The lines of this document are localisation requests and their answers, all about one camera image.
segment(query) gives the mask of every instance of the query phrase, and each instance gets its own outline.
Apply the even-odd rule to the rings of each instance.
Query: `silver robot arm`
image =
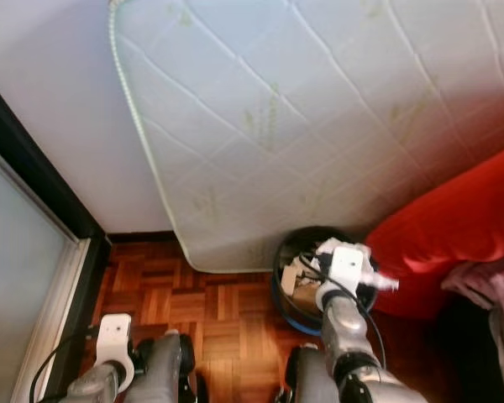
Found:
[[[379,365],[366,338],[366,322],[347,297],[332,296],[326,303],[322,338],[327,371],[338,386],[343,403],[426,403]]]
[[[150,345],[145,362],[148,370],[133,382],[134,365],[128,351],[130,323],[127,314],[103,317],[97,337],[97,361],[70,384],[60,403],[113,403],[127,388],[125,403],[177,403],[183,359],[179,333],[169,331]]]
[[[328,275],[355,295],[365,259],[355,247],[337,247]],[[322,339],[327,371],[338,387],[339,401],[427,402],[381,367],[366,338],[366,321],[352,299],[327,281],[318,290],[317,302],[323,310]]]

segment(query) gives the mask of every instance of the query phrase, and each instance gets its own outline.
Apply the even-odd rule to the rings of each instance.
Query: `parquet tile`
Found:
[[[197,370],[212,403],[267,403],[284,379],[291,349],[318,338],[290,327],[270,298],[270,274],[209,275],[195,271],[177,242],[113,246],[92,322],[107,313],[133,318],[134,343],[169,328],[191,335]],[[430,324],[374,313],[389,369],[430,403],[457,401],[448,360],[429,337]],[[94,359],[87,345],[83,368]]]

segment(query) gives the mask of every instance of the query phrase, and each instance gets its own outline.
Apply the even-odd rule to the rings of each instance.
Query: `quilted mattress surface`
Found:
[[[504,2],[110,9],[131,113],[198,270],[269,269],[294,228],[366,232],[504,148]]]

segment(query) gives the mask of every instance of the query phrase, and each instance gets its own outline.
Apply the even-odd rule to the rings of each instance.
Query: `black door frame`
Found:
[[[92,320],[110,254],[110,243],[101,226],[46,158],[1,96],[0,156],[77,238],[91,239],[61,336],[62,339],[66,338],[88,327]],[[83,352],[84,341],[78,339],[56,354],[45,390],[46,395],[56,395],[66,390],[78,375]]]

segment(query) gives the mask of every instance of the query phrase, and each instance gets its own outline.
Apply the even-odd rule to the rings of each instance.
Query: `trash bin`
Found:
[[[300,253],[315,251],[316,247],[330,238],[336,238],[343,242],[353,243],[343,232],[331,227],[306,227],[290,233],[276,251],[273,275],[271,279],[271,292],[273,300],[281,312],[281,315],[295,329],[313,336],[321,335],[322,314],[313,314],[297,306],[290,296],[281,288],[281,278],[284,267],[293,261]],[[378,271],[378,265],[373,259],[370,263],[374,271]],[[374,287],[359,284],[356,296],[366,308],[371,309],[377,298],[377,290]]]

